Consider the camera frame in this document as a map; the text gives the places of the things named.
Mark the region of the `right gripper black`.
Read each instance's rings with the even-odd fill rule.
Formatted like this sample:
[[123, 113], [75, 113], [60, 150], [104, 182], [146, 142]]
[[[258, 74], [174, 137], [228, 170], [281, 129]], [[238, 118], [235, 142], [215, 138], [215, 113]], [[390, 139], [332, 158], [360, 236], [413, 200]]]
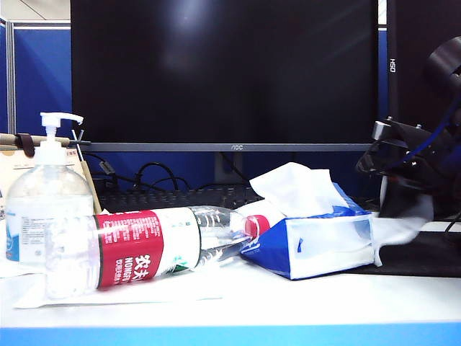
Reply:
[[391, 119], [377, 121], [372, 137], [356, 168], [384, 176], [381, 218], [432, 218], [432, 196], [425, 193], [460, 194], [460, 137]]

